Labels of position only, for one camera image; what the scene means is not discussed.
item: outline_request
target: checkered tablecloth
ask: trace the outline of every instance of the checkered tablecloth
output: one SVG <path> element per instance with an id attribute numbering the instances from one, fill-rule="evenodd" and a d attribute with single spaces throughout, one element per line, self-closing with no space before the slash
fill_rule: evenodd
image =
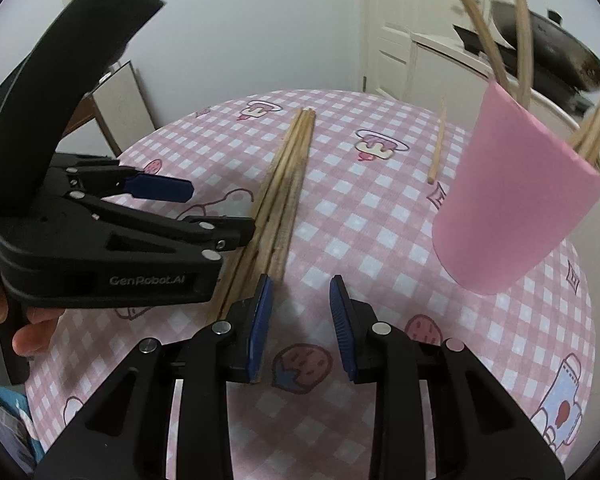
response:
<path id="1" fill-rule="evenodd" d="M 468 132 L 448 127 L 439 181 L 430 186 L 426 173 L 438 126 L 432 112 L 367 94 L 272 92 L 191 114 L 123 153 L 123 164 L 191 180 L 196 192 L 189 203 L 114 200 L 172 218 L 247 215 L 301 106 L 316 110 L 317 123 L 262 382 L 228 387 L 235 477 L 368 475 L 374 386 L 355 386 L 342 370 L 328 303 L 334 274 L 344 277 L 352 297 L 373 305 L 379 319 L 413 338 L 465 341 L 564 459 L 593 372 L 586 280 L 568 241 L 497 296 L 463 290 L 440 266 L 432 220 L 452 186 Z M 43 445 L 53 443 L 142 338 L 189 338 L 205 316 L 206 305 L 67 312 L 27 383 Z M 431 452 L 429 469 L 433 475 Z"/>

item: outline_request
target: pink paper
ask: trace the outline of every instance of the pink paper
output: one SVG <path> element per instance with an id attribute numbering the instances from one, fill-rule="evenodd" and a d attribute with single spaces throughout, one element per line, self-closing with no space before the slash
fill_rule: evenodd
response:
<path id="1" fill-rule="evenodd" d="M 478 294 L 507 290 L 600 198 L 600 174 L 498 84 L 486 91 L 433 223 L 446 271 Z"/>

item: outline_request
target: wok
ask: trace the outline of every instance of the wok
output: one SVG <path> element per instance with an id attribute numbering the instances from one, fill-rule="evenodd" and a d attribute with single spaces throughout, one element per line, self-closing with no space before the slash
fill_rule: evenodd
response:
<path id="1" fill-rule="evenodd" d="M 494 0 L 491 8 L 493 23 L 499 33 L 508 43 L 516 47 L 518 36 L 515 5 Z M 587 92 L 598 90 L 600 88 L 598 57 L 564 30 L 560 23 L 552 22 L 534 12 L 530 14 L 536 63 L 579 90 Z"/>

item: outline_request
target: cartoon bottle print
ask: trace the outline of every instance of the cartoon bottle print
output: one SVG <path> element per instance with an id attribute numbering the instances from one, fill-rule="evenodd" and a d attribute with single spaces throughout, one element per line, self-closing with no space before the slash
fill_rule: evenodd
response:
<path id="1" fill-rule="evenodd" d="M 371 130 L 358 130 L 356 136 L 361 139 L 356 143 L 360 162 L 371 162 L 377 158 L 388 160 L 395 152 L 409 151 L 409 147 L 403 142 Z"/>
<path id="2" fill-rule="evenodd" d="M 267 101 L 251 101 L 247 103 L 247 107 L 240 112 L 239 121 L 245 121 L 251 118 L 260 118 L 267 115 L 269 112 L 279 112 L 282 108 L 277 104 Z"/>
<path id="3" fill-rule="evenodd" d="M 569 446 L 580 429 L 582 409 L 575 396 L 581 371 L 579 359 L 569 354 L 560 364 L 554 384 L 531 417 L 531 422 L 554 452 L 563 444 Z"/>

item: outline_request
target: blue rubber pad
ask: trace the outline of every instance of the blue rubber pad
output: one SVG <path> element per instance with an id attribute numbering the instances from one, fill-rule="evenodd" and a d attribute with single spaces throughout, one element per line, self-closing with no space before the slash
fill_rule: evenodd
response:
<path id="1" fill-rule="evenodd" d="M 349 380 L 353 381 L 358 374 L 358 365 L 356 364 L 356 344 L 344 302 L 345 298 L 342 297 L 338 283 L 336 282 L 336 279 L 333 278 L 329 288 L 331 316 L 333 317 L 333 325 L 336 329 L 336 337 L 338 338 L 342 367 L 349 375 Z"/>
<path id="2" fill-rule="evenodd" d="M 185 203 L 193 196 L 193 184 L 180 178 L 141 173 L 125 181 L 124 192 L 134 198 Z"/>
<path id="3" fill-rule="evenodd" d="M 272 306 L 273 282 L 270 277 L 267 276 L 258 300 L 256 315 L 253 320 L 253 327 L 249 338 L 248 373 L 250 383 L 253 383 L 258 379 L 260 365 L 262 364 L 262 355 L 264 354 L 264 345 L 267 341 L 267 332 L 269 331 L 269 318 L 271 317 Z"/>

